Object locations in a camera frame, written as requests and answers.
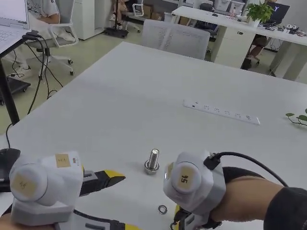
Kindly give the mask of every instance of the chair armrest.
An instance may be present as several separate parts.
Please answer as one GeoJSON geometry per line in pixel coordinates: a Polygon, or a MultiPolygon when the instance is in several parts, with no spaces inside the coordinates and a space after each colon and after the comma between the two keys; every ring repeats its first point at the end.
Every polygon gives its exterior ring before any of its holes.
{"type": "Polygon", "coordinates": [[[133,8],[133,13],[134,13],[134,16],[137,16],[137,17],[142,17],[144,16],[144,9],[143,9],[143,4],[133,4],[132,5],[132,8],[133,8]],[[141,7],[141,14],[137,14],[137,9],[136,7],[140,6],[141,7]]]}
{"type": "Polygon", "coordinates": [[[59,23],[59,24],[50,24],[48,27],[48,31],[49,34],[51,36],[51,39],[53,40],[53,42],[56,44],[57,47],[60,47],[54,33],[53,33],[53,29],[54,28],[69,28],[69,33],[71,33],[71,35],[74,37],[75,42],[69,44],[69,46],[75,45],[79,42],[78,36],[73,28],[73,23],[59,23]]]}

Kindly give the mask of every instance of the drawer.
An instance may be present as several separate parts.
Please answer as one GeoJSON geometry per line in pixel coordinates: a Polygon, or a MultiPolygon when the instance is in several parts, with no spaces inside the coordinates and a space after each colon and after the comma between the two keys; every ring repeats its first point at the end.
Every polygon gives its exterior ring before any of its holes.
{"type": "Polygon", "coordinates": [[[239,69],[242,66],[244,58],[245,56],[238,56],[234,54],[222,55],[222,56],[217,55],[214,62],[224,66],[229,66],[239,69]]]}
{"type": "Polygon", "coordinates": [[[220,47],[218,48],[217,55],[228,56],[228,55],[238,55],[238,56],[245,56],[248,52],[248,49],[251,45],[251,40],[246,39],[238,39],[238,40],[230,40],[224,38],[220,47]]]}
{"type": "Polygon", "coordinates": [[[227,28],[224,34],[224,38],[230,39],[230,40],[238,40],[238,39],[254,39],[255,33],[253,32],[247,32],[244,30],[238,30],[238,29],[232,29],[227,28]]]}

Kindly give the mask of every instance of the potted plant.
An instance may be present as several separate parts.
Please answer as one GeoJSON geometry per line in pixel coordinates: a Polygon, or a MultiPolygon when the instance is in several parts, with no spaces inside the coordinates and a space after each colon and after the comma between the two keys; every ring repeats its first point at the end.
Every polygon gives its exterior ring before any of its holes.
{"type": "Polygon", "coordinates": [[[273,13],[271,6],[261,2],[249,4],[246,9],[248,11],[248,24],[254,27],[257,27],[260,21],[263,23],[268,21],[273,13]]]}

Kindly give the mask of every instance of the black sleeve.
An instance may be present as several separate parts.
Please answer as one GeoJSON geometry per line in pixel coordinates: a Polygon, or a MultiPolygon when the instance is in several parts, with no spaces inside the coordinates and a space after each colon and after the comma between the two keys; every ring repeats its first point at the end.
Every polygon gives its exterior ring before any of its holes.
{"type": "Polygon", "coordinates": [[[271,201],[264,230],[307,230],[307,191],[283,188],[271,201]]]}

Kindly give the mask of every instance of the cardboard box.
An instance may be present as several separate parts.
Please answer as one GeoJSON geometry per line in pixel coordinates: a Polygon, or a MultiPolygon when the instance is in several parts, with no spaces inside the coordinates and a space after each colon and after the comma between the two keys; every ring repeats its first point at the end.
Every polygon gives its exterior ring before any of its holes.
{"type": "Polygon", "coordinates": [[[152,16],[152,13],[153,13],[153,6],[151,6],[151,5],[144,5],[143,6],[143,9],[144,9],[144,18],[148,18],[148,19],[150,19],[151,18],[151,16],[152,16]]]}
{"type": "Polygon", "coordinates": [[[162,15],[160,13],[153,12],[151,19],[160,21],[162,20],[162,15]]]}
{"type": "Polygon", "coordinates": [[[179,24],[180,24],[180,25],[187,25],[188,22],[189,22],[189,18],[180,17],[180,21],[179,21],[179,24]]]}

